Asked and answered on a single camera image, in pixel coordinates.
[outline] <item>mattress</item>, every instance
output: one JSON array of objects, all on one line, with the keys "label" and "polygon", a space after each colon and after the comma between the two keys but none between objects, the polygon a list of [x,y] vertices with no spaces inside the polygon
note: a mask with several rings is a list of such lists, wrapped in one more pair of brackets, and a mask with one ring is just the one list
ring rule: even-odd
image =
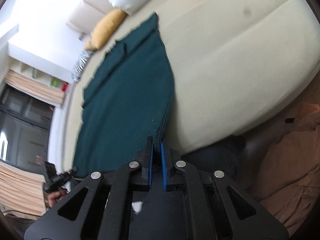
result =
[{"label": "mattress", "polygon": [[75,86],[65,169],[72,165],[82,124],[83,88],[115,40],[154,11],[175,78],[166,134],[181,154],[272,117],[319,70],[320,25],[306,0],[150,0],[127,17]]}]

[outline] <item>red object on shelf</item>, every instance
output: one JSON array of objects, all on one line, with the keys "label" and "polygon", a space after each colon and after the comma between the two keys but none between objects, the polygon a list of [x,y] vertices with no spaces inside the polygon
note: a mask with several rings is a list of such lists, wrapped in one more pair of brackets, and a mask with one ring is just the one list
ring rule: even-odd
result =
[{"label": "red object on shelf", "polygon": [[67,89],[67,87],[68,87],[68,85],[69,85],[69,83],[64,82],[64,84],[63,84],[62,87],[61,87],[61,90],[62,90],[63,92],[65,92],[66,89]]}]

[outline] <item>human hand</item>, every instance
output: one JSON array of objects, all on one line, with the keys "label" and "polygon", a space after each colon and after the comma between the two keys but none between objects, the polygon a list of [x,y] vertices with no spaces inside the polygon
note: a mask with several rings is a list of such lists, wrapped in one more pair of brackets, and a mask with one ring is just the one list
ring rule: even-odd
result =
[{"label": "human hand", "polygon": [[48,194],[47,199],[49,207],[52,208],[57,203],[57,199],[62,200],[65,195],[67,195],[65,188]]}]

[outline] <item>silver screw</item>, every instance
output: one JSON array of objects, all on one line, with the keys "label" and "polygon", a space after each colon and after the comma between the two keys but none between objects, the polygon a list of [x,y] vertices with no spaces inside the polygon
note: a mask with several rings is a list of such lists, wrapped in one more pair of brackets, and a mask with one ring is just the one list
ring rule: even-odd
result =
[{"label": "silver screw", "polygon": [[92,179],[98,179],[100,177],[101,177],[101,173],[98,172],[98,171],[95,171],[95,172],[91,173],[91,178]]},{"label": "silver screw", "polygon": [[139,163],[136,161],[130,162],[129,163],[130,168],[137,168],[139,167]]},{"label": "silver screw", "polygon": [[180,168],[183,168],[183,167],[185,167],[187,164],[186,164],[184,161],[177,161],[177,162],[176,162],[176,165],[177,165],[178,167],[180,167]]},{"label": "silver screw", "polygon": [[217,178],[223,178],[224,173],[223,173],[223,171],[215,171],[215,172],[214,172],[214,175],[215,175]]}]

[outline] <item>brown blanket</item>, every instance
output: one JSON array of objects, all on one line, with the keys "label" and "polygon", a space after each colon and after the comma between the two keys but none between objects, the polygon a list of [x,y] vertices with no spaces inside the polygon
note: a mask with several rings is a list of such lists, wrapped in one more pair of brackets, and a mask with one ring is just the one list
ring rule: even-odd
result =
[{"label": "brown blanket", "polygon": [[269,147],[252,192],[290,236],[320,195],[320,106],[302,104],[294,124]]}]

